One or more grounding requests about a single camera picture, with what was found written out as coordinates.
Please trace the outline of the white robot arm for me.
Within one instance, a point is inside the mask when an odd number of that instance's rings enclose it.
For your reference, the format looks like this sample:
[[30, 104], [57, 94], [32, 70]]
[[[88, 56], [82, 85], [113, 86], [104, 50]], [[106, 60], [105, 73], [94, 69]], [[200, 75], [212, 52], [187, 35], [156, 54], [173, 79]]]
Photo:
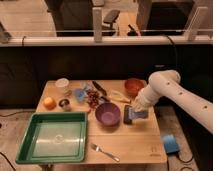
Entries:
[[148, 79], [132, 106], [136, 112], [147, 111], [161, 97], [167, 97], [213, 134], [213, 103], [179, 85], [181, 77], [175, 70], [157, 71]]

